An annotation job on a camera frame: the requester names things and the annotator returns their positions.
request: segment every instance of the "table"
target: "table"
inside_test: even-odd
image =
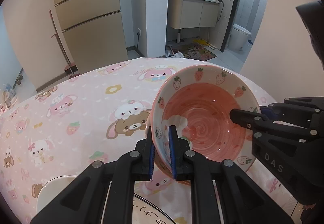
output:
[[[145,127],[117,132],[115,122],[150,111],[160,86],[174,71],[204,63],[212,65],[180,58],[121,62],[62,82],[1,116],[0,158],[4,166],[0,191],[18,219],[30,222],[36,214],[39,191],[49,180],[78,175],[95,160],[111,162],[133,150],[136,142],[145,138]],[[260,105],[275,102],[258,85],[236,75]],[[247,174],[288,214],[293,211],[296,200],[259,161]],[[136,183],[135,193],[176,223],[191,223],[190,187],[168,178],[157,167],[153,181]]]

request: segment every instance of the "strawberry print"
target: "strawberry print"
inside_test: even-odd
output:
[[[180,84],[181,84],[181,79],[180,77],[176,76],[174,78],[174,82],[173,82],[173,87],[178,90],[180,88]]]
[[[199,68],[195,72],[195,79],[196,79],[196,81],[200,81],[202,77],[203,77],[203,69],[202,68]]]
[[[161,139],[161,137],[162,137],[162,132],[159,127],[156,127],[156,129],[155,129],[155,136],[158,139]]]
[[[236,160],[240,165],[246,165],[252,161],[252,159],[248,158],[247,156],[240,156]]]
[[[72,135],[74,134],[80,127],[80,122],[72,122],[70,123],[67,128],[66,128],[66,133],[67,135]]]
[[[158,100],[160,109],[164,109],[164,98],[160,97]]]
[[[257,113],[258,112],[258,108],[257,107],[251,107],[251,108],[248,108],[247,111],[251,111],[251,112],[255,112]]]
[[[216,85],[220,85],[225,81],[226,72],[222,71],[216,76]]]
[[[27,203],[29,204],[29,199],[26,195],[22,195],[22,199]]]
[[[236,91],[234,93],[234,97],[238,98],[240,96],[243,95],[244,91],[246,91],[246,87],[242,86],[242,87],[237,87]]]

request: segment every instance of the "floor tile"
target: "floor tile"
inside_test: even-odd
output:
[[[227,47],[227,50],[231,52],[234,56],[236,56],[239,60],[241,60],[243,63],[245,63],[248,54],[250,53],[250,50],[252,48],[252,44],[247,42],[243,47],[242,51],[231,49],[230,47]]]
[[[127,51],[128,60],[140,58],[139,54],[135,50]]]
[[[222,60],[220,60],[218,57],[217,58],[212,58],[210,60],[207,60],[206,62],[209,62],[209,63],[213,63],[215,65],[218,65],[220,67],[224,67],[224,68],[227,68],[229,70],[233,70],[231,69],[230,66],[228,66],[227,64],[225,64]]]

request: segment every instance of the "baseboard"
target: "baseboard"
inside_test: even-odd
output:
[[[145,58],[145,56],[142,54],[141,51],[138,50],[137,47],[134,46],[134,50],[139,54],[139,56],[140,56],[141,58]]]
[[[36,91],[39,93],[39,92],[42,92],[45,88],[51,86],[52,84],[54,84],[55,82],[59,81],[60,79],[62,78],[65,78],[66,76],[68,76],[65,72],[58,75],[57,77],[51,79],[50,81],[46,82],[45,84],[41,85],[40,87],[38,87],[36,89]]]
[[[24,71],[24,69],[22,68],[22,69],[20,70],[20,72],[19,72],[18,75],[22,74],[23,71]],[[16,87],[16,85],[17,85],[17,78],[18,78],[18,76],[16,77],[15,83],[14,83],[14,85],[12,86],[13,89],[14,89],[14,88]]]
[[[135,50],[135,45],[132,45],[132,46],[129,46],[129,47],[127,47],[126,48],[126,51],[128,52],[128,51],[131,51],[131,50]]]

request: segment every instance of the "cartoon bear print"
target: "cartoon bear print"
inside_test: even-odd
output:
[[[32,139],[28,139],[28,151],[35,163],[35,167],[40,167],[54,159],[53,156],[47,155],[48,150],[53,148],[54,145],[50,139],[37,140],[35,142]]]
[[[57,115],[58,117],[63,117],[64,115],[70,113],[71,106],[77,99],[75,95],[64,96],[63,94],[57,96],[47,111],[47,117],[52,115]]]
[[[28,124],[29,124],[29,119],[28,118],[24,118],[24,119],[20,120],[16,124],[16,128],[15,128],[16,133],[21,134],[24,130],[27,129]]]
[[[177,69],[175,67],[160,65],[141,74],[138,80],[162,81],[176,73],[176,71]]]
[[[141,111],[149,109],[152,105],[147,101],[129,100],[126,104],[121,105],[111,115],[111,119],[128,119],[129,116],[140,114]]]
[[[41,189],[43,188],[43,184],[33,184],[31,187],[31,195],[33,198],[37,198]]]
[[[7,192],[10,195],[11,199],[17,199],[16,188],[12,180],[11,179],[7,180],[5,184],[6,184]]]
[[[147,117],[150,114],[149,111],[151,110],[144,110],[139,114],[130,115],[127,119],[119,119],[115,121],[107,130],[107,139],[115,139],[119,134],[131,136],[137,130],[144,131]]]
[[[51,96],[51,93],[57,90],[57,86],[51,87],[47,90],[44,90],[43,92],[36,95],[35,100],[38,99],[39,102],[42,102],[46,100],[49,96]]]
[[[12,150],[10,146],[8,146],[6,152],[5,152],[5,158],[3,161],[3,166],[8,168],[10,165],[14,165],[14,158],[12,157]]]
[[[98,70],[98,73],[100,75],[108,75],[110,73],[117,71],[118,69],[122,69],[123,67],[126,67],[128,64],[129,64],[129,62],[116,63],[116,64],[110,65],[108,67],[105,67],[104,69]]]
[[[141,182],[135,185],[134,192],[140,196],[153,195],[161,190],[165,190],[170,184],[172,179],[166,176],[162,171],[155,168],[153,177],[148,182]]]

